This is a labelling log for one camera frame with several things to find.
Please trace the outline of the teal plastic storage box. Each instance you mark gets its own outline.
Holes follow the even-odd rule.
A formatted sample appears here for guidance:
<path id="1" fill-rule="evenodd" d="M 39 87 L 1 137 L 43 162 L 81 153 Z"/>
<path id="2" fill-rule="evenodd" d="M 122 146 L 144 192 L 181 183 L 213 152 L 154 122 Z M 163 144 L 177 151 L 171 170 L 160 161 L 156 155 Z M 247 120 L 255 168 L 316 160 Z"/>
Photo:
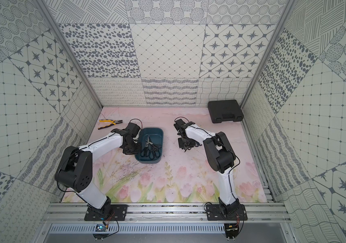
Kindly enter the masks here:
<path id="1" fill-rule="evenodd" d="M 135 155 L 135 159 L 142 164 L 159 163 L 163 151 L 164 133 L 161 128 L 148 127 L 140 131 L 138 143 L 141 151 Z"/>

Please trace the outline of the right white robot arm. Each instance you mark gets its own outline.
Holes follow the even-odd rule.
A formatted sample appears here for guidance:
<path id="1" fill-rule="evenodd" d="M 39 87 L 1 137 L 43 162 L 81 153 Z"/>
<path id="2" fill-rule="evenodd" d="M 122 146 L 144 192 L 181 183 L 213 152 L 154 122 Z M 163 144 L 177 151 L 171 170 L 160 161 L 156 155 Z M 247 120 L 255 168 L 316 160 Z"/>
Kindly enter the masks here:
<path id="1" fill-rule="evenodd" d="M 218 172 L 219 179 L 219 208 L 224 218 L 236 215 L 241 203 L 236 195 L 233 181 L 235 155 L 231 144 L 223 132 L 209 132 L 194 122 L 185 122 L 182 117 L 175 119 L 174 127 L 179 135 L 179 148 L 187 151 L 194 147 L 202 146 L 210 167 Z"/>

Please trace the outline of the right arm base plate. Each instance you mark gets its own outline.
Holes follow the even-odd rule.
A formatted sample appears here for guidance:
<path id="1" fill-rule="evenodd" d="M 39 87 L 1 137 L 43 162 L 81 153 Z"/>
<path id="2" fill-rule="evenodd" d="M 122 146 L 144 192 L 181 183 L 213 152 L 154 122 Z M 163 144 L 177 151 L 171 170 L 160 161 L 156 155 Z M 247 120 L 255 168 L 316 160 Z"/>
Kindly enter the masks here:
<path id="1" fill-rule="evenodd" d="M 246 221 L 248 216 L 246 213 L 245 206 L 242 204 L 238 205 L 219 205 L 206 203 L 204 210 L 207 215 L 208 221 Z"/>

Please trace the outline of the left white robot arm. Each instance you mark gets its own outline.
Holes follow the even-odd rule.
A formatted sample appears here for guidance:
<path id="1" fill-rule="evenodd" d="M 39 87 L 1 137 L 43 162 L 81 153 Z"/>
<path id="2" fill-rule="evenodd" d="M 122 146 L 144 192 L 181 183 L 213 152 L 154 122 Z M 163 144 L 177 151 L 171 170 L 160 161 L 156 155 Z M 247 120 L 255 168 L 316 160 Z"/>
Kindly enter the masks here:
<path id="1" fill-rule="evenodd" d="M 135 139 L 141 128 L 129 122 L 126 128 L 113 129 L 107 136 L 90 144 L 66 148 L 54 176 L 57 185 L 70 188 L 99 218 L 109 218 L 111 200 L 93 183 L 93 164 L 117 148 L 121 148 L 124 155 L 140 153 L 141 145 Z"/>

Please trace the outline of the black scissors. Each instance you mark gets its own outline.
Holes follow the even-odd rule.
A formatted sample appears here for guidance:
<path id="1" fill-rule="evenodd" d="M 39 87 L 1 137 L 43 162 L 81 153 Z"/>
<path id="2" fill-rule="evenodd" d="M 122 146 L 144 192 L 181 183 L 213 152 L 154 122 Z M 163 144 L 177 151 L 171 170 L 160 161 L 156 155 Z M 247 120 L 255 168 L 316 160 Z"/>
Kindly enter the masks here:
<path id="1" fill-rule="evenodd" d="M 151 145 L 152 145 L 152 148 L 153 148 L 153 155 L 154 155 L 154 159 L 153 160 L 156 160 L 156 159 L 161 157 L 161 152 L 160 152 L 161 145 L 153 143 L 151 138 L 150 138 L 150 142 L 151 142 Z"/>
<path id="2" fill-rule="evenodd" d="M 150 138 L 146 140 L 145 147 L 142 149 L 140 156 L 143 158 L 148 157 L 150 160 L 154 159 L 153 148 L 150 142 Z"/>

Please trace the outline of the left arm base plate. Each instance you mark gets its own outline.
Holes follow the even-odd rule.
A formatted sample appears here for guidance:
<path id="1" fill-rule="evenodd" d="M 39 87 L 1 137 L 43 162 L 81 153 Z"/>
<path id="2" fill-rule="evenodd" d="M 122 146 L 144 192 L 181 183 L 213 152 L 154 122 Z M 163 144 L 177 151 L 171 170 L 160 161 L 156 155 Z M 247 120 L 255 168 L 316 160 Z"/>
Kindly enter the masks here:
<path id="1" fill-rule="evenodd" d="M 101 209 L 96 209 L 90 205 L 87 206 L 87 212 L 84 217 L 85 221 L 104 221 L 117 220 L 124 221 L 127 214 L 128 205 L 113 204 L 105 205 Z"/>

